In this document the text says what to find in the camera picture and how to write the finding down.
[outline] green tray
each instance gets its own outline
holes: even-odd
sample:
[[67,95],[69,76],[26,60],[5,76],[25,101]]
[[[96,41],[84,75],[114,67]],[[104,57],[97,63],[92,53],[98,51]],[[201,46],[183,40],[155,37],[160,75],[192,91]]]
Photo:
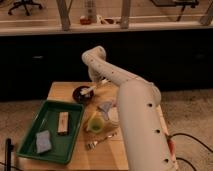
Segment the green tray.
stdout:
[[[59,112],[69,112],[69,134],[58,135]],[[81,125],[84,107],[81,104],[46,100],[17,150],[20,157],[67,164],[72,157]],[[49,130],[52,149],[37,154],[36,133]]]

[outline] metal utensil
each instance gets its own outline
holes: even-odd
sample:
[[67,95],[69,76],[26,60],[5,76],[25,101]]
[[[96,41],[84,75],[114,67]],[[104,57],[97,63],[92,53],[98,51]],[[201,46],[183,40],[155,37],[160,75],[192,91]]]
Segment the metal utensil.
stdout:
[[91,150],[91,149],[95,148],[96,145],[98,145],[99,143],[101,143],[101,142],[107,140],[108,138],[112,138],[112,137],[114,137],[115,135],[117,135],[117,132],[113,132],[112,134],[107,135],[107,136],[104,137],[103,139],[88,142],[88,143],[85,145],[85,147],[86,147],[87,150]]

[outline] wire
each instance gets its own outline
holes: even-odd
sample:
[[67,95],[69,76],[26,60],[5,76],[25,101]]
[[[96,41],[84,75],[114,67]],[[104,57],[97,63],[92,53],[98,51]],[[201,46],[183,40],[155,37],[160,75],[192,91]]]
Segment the wire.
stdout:
[[169,135],[168,138],[171,139],[171,138],[173,138],[173,137],[175,137],[175,136],[178,136],[178,135],[187,136],[187,137],[190,137],[190,138],[196,140],[196,141],[199,142],[201,145],[203,145],[206,149],[208,149],[211,153],[213,153],[213,150],[212,150],[210,147],[208,147],[206,144],[204,144],[202,141],[200,141],[199,139],[195,138],[195,137],[192,136],[192,135],[189,135],[189,134],[186,134],[186,133],[175,133],[175,134],[173,134],[173,135]]
[[[3,166],[7,166],[5,163],[3,163],[3,162],[0,162],[0,164],[1,165],[3,165]],[[19,169],[18,167],[15,167],[15,166],[10,166],[12,169],[16,169],[16,170],[18,170],[18,171],[24,171],[24,170],[22,170],[22,169]]]
[[186,162],[188,165],[191,166],[191,168],[194,170],[194,171],[197,171],[197,169],[193,166],[193,164],[191,162],[189,162],[188,160],[182,158],[182,157],[176,157],[177,160],[182,160],[184,162]]

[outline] cabinet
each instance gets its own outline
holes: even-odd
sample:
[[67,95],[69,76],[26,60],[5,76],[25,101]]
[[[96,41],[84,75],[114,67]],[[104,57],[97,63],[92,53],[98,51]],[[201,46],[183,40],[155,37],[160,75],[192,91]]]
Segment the cabinet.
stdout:
[[46,98],[53,81],[89,81],[81,54],[97,45],[107,60],[160,90],[213,86],[212,29],[0,37],[0,100]]

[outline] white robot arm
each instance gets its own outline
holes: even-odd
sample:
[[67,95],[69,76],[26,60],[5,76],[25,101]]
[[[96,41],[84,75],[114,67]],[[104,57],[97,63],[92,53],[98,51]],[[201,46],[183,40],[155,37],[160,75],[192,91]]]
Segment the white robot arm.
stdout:
[[153,83],[105,61],[97,46],[83,53],[92,81],[103,77],[119,87],[117,109],[130,171],[175,171],[156,107],[160,91]]

